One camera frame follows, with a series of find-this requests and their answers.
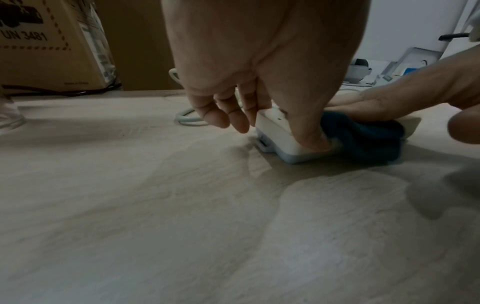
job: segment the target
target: device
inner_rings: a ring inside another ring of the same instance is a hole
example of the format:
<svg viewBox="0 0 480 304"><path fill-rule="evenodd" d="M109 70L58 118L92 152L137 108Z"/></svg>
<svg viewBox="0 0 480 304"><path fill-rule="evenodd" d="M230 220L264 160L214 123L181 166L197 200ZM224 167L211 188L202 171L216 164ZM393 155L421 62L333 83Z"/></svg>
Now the device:
<svg viewBox="0 0 480 304"><path fill-rule="evenodd" d="M405 129L405 139L410 137L420 124L421 117L409 115L397 119ZM339 154L342 149L340 141L333 140L333 148L324 153L317 153L301 146L293 137L289 122L279 108L260 110L256 116L256 145L264 153L276 153L287 164L297 164Z"/></svg>

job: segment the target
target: table surface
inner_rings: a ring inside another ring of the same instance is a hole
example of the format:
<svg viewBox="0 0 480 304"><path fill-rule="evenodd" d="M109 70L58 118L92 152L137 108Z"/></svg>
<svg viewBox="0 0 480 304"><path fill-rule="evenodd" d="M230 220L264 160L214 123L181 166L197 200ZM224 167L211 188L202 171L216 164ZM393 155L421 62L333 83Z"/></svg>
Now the table surface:
<svg viewBox="0 0 480 304"><path fill-rule="evenodd" d="M286 165L183 96L22 101L0 137L1 303L480 302L480 147L439 106L402 161Z"/></svg>

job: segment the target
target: white wall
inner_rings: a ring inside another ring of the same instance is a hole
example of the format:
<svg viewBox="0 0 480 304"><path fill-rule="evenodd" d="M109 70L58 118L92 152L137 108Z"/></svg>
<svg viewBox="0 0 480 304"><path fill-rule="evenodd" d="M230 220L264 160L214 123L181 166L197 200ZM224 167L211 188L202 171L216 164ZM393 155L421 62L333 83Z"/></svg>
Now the white wall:
<svg viewBox="0 0 480 304"><path fill-rule="evenodd" d="M467 0L372 0L357 58L397 61L410 47L443 52Z"/></svg>

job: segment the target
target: cleaning cloth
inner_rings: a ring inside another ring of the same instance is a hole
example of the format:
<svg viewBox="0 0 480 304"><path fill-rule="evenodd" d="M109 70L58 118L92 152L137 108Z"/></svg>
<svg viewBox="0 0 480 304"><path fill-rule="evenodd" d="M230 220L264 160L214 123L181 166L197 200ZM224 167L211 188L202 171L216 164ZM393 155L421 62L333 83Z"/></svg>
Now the cleaning cloth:
<svg viewBox="0 0 480 304"><path fill-rule="evenodd" d="M400 157L405 130L397 121L360 124L345 114L325 112L320 125L329 138L341 141L344 150L357 161L377 164Z"/></svg>

